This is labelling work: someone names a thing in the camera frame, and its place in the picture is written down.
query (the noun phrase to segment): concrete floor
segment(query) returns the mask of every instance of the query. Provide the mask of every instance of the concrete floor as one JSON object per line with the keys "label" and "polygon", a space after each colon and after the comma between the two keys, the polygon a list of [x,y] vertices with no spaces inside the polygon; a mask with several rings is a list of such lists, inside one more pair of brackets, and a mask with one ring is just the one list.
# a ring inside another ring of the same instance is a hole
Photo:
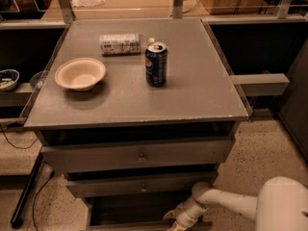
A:
{"label": "concrete floor", "polygon": [[[36,138],[33,133],[9,133],[12,143],[27,146]],[[257,195],[263,184],[274,176],[295,179],[308,188],[308,166],[294,142],[279,120],[268,118],[242,122],[236,143],[227,161],[218,169],[215,186],[224,191]],[[39,152],[40,144],[35,142],[31,149],[16,149],[0,135],[0,174],[27,174]],[[32,208],[35,193],[48,179],[51,168],[44,165],[36,186],[23,212],[23,225],[18,230],[35,230],[32,222]],[[75,199],[65,188],[65,179],[57,175],[39,193],[35,208],[38,230],[83,230],[86,227],[85,204]],[[11,228],[10,220],[22,190],[0,190],[0,230]],[[211,231],[253,231],[254,224],[239,216],[214,207],[204,215],[211,221]]]}

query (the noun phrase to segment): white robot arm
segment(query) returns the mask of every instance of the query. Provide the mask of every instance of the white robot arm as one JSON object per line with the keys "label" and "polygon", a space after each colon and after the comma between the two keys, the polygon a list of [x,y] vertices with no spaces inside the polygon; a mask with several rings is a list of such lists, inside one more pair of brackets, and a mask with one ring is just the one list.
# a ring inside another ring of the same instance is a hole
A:
{"label": "white robot arm", "polygon": [[255,223],[256,231],[307,231],[308,190],[287,177],[270,179],[258,197],[224,192],[198,182],[192,196],[165,214],[175,222],[167,231],[184,231],[198,221],[210,207],[220,205]]}

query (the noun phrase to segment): drawer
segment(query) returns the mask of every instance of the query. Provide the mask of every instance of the drawer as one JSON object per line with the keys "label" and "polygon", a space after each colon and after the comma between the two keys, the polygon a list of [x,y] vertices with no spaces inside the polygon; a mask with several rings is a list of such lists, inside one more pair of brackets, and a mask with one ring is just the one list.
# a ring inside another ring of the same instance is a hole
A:
{"label": "drawer", "polygon": [[222,163],[231,137],[44,146],[46,162],[59,173]]}
{"label": "drawer", "polygon": [[185,172],[112,179],[68,181],[67,188],[75,197],[96,197],[134,193],[157,193],[190,190],[195,182],[213,183],[215,171]]}

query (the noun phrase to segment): can label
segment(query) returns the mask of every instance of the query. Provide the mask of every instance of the can label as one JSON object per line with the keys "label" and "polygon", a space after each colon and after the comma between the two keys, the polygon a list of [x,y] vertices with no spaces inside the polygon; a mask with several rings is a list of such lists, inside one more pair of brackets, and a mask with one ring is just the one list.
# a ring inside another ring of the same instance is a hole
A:
{"label": "can label", "polygon": [[139,34],[102,35],[99,43],[103,55],[138,54],[141,52]]}
{"label": "can label", "polygon": [[161,86],[167,75],[167,48],[162,42],[153,42],[145,50],[146,81],[151,86]]}

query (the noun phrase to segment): white bowl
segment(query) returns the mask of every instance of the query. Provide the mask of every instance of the white bowl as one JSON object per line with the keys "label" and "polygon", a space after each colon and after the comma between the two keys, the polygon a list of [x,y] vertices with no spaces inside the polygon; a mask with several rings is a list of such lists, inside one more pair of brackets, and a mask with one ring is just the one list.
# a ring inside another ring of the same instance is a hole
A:
{"label": "white bowl", "polygon": [[0,91],[13,89],[18,82],[19,72],[14,69],[0,71]]}
{"label": "white bowl", "polygon": [[78,58],[61,65],[55,74],[56,83],[70,90],[92,89],[106,73],[106,67],[92,58]]}

